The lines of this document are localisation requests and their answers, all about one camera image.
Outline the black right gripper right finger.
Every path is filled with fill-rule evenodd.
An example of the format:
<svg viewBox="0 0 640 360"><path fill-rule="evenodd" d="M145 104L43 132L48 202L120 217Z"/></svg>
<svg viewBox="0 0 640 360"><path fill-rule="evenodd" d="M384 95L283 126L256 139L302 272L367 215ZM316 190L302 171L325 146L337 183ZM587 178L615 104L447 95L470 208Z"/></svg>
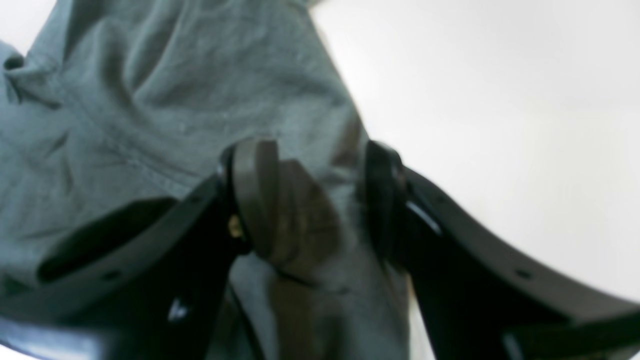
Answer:
<svg viewBox="0 0 640 360"><path fill-rule="evenodd" d="M631 360L639 303L595 289L506 243L390 146L365 147L377 255L410 275L437 360Z"/></svg>

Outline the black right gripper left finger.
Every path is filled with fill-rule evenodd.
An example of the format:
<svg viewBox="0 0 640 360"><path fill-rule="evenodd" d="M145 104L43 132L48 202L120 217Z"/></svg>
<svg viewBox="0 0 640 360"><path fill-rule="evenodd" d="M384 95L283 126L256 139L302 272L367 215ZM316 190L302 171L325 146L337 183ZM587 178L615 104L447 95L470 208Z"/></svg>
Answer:
<svg viewBox="0 0 640 360"><path fill-rule="evenodd" d="M277 233L274 139L229 146L215 173L144 231L1 302L1 344L34 360L205 360L234 260Z"/></svg>

